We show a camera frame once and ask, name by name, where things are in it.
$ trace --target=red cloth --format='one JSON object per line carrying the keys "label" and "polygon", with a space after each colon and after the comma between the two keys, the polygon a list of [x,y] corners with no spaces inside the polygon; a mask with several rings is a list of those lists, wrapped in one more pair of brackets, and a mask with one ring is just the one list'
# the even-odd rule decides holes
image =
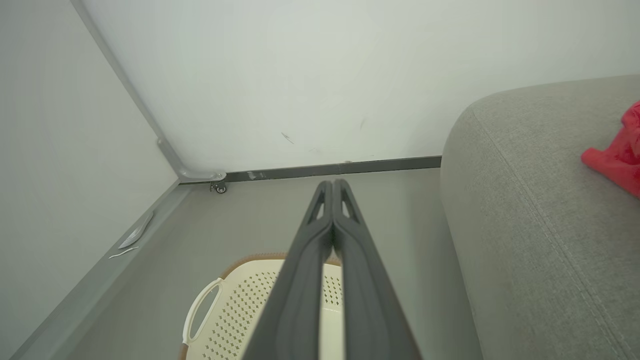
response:
{"label": "red cloth", "polygon": [[622,129],[605,151],[589,148],[582,162],[640,199],[640,101],[622,115]]}

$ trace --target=basket handle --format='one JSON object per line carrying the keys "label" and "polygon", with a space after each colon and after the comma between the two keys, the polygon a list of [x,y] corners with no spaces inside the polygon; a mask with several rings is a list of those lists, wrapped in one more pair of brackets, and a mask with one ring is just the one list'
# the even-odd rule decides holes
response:
{"label": "basket handle", "polygon": [[[213,303],[211,303],[211,307],[209,308],[207,315],[202,320],[202,323],[200,324],[198,331],[196,331],[196,334],[192,338],[190,332],[191,332],[191,326],[193,325],[193,318],[196,316],[196,312],[198,311],[198,308],[202,304],[202,301],[204,300],[204,298],[206,298],[207,295],[210,292],[212,292],[213,289],[215,289],[216,287],[220,287],[220,289],[218,290],[218,294],[216,295],[216,298],[213,299]],[[213,280],[209,285],[207,285],[204,289],[202,289],[202,291],[198,294],[196,299],[193,301],[191,308],[189,308],[189,313],[187,313],[187,319],[184,322],[184,329],[182,330],[182,342],[184,344],[190,345],[192,342],[194,342],[198,338],[198,336],[200,335],[200,331],[202,331],[202,327],[207,322],[209,315],[211,315],[211,311],[213,311],[213,307],[216,305],[216,303],[218,302],[218,298],[220,298],[220,295],[222,294],[222,289],[223,289],[223,279],[217,278],[216,280]]]}

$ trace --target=gray floor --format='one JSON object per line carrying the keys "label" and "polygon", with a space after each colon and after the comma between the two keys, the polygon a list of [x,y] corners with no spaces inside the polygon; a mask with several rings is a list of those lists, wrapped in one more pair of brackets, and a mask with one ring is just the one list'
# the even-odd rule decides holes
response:
{"label": "gray floor", "polygon": [[[482,359],[467,294],[440,204],[440,169],[346,178],[424,359]],[[247,255],[286,251],[320,180],[308,177],[208,186],[166,221],[155,245],[71,356],[177,357],[191,302]]]}

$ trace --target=white wire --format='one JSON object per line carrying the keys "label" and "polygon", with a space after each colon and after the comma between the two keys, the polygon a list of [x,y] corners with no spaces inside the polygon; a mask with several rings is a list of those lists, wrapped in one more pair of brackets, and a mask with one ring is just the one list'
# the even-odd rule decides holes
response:
{"label": "white wire", "polygon": [[129,252],[129,251],[131,251],[131,250],[135,250],[135,249],[137,249],[137,248],[139,248],[139,246],[132,247],[131,249],[127,249],[127,250],[125,250],[125,251],[123,251],[123,252],[121,252],[121,253],[119,253],[119,254],[117,254],[117,255],[111,255],[111,256],[109,257],[109,259],[111,259],[111,258],[115,258],[115,257],[120,256],[120,255],[122,255],[122,254],[125,254],[125,253],[127,253],[127,252]]}

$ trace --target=stitching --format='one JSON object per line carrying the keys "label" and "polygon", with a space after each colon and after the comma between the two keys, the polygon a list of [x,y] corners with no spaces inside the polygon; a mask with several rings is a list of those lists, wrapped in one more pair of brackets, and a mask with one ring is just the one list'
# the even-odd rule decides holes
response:
{"label": "stitching", "polygon": [[[502,153],[501,149],[497,146],[497,144],[495,143],[495,141],[493,140],[491,135],[489,135],[489,133],[484,128],[482,123],[478,120],[478,118],[476,116],[476,112],[474,111],[473,107],[469,106],[469,109],[471,110],[471,113],[473,115],[474,120],[477,122],[479,127],[483,130],[484,134],[487,136],[487,138],[491,141],[493,146],[496,148],[496,150],[500,154],[500,157],[502,158],[502,161],[505,163],[505,165],[507,165],[507,168],[509,169],[509,171],[518,180],[519,185],[522,187],[522,189],[525,192],[525,193],[521,193],[521,195],[524,195],[523,199],[525,200],[526,204],[529,206],[529,208],[531,210],[533,210],[537,214],[537,216],[540,218],[539,220],[542,220],[542,223],[544,225],[543,232],[545,234],[545,238],[547,239],[547,241],[549,241],[549,244],[551,244],[551,247],[554,250],[554,252],[559,256],[559,259],[560,259],[561,263],[563,264],[567,274],[569,275],[570,279],[573,281],[574,285],[578,289],[578,292],[580,293],[582,299],[587,304],[587,306],[589,308],[589,311],[593,315],[593,319],[598,324],[598,328],[600,328],[600,331],[602,331],[602,334],[604,335],[604,338],[609,343],[609,346],[611,346],[611,350],[616,354],[616,357],[619,359],[620,355],[618,354],[618,352],[614,348],[613,344],[611,343],[611,340],[609,339],[610,336],[612,336],[614,338],[614,340],[616,340],[616,342],[618,343],[617,345],[620,346],[620,347],[621,347],[620,342],[622,342],[626,346],[626,348],[629,350],[629,352],[631,353],[633,358],[637,360],[636,355],[633,353],[633,351],[631,350],[631,348],[629,347],[629,345],[625,341],[625,338],[622,335],[622,333],[619,332],[618,327],[613,322],[613,319],[611,318],[611,316],[607,312],[607,309],[602,304],[602,301],[598,297],[596,291],[593,288],[591,288],[591,284],[586,279],[586,276],[584,275],[584,273],[580,269],[580,266],[578,264],[576,264],[576,262],[573,261],[573,256],[572,256],[571,252],[569,251],[567,246],[564,244],[564,242],[562,241],[561,237],[557,235],[556,230],[553,228],[551,223],[548,221],[548,218],[542,212],[540,207],[536,204],[536,202],[534,200],[534,196],[531,193],[531,189],[528,187],[528,185],[524,181],[522,181],[520,176],[518,176],[518,174],[514,171],[513,167],[511,166],[509,161],[507,161],[507,159],[504,156],[504,154]],[[558,249],[556,248],[556,244],[553,243],[551,237],[553,237],[554,240],[557,242],[557,246],[560,247],[560,251],[558,251]],[[602,314],[600,314],[598,316],[595,313],[594,309],[592,308],[591,302],[586,298],[586,296],[584,294],[585,292],[591,297],[591,302],[594,302],[595,307],[601,307],[602,308],[602,311],[604,312],[604,315],[606,315],[606,317],[603,316]],[[603,324],[600,323],[600,320],[598,320],[598,317],[602,317],[603,318],[604,326],[603,326]],[[615,333],[613,333],[611,327],[609,326],[610,324],[607,323],[607,321],[606,321],[607,318],[609,319],[608,322],[611,325],[613,325],[613,327],[618,331],[618,335],[620,336],[620,339],[618,339],[616,337]]]}

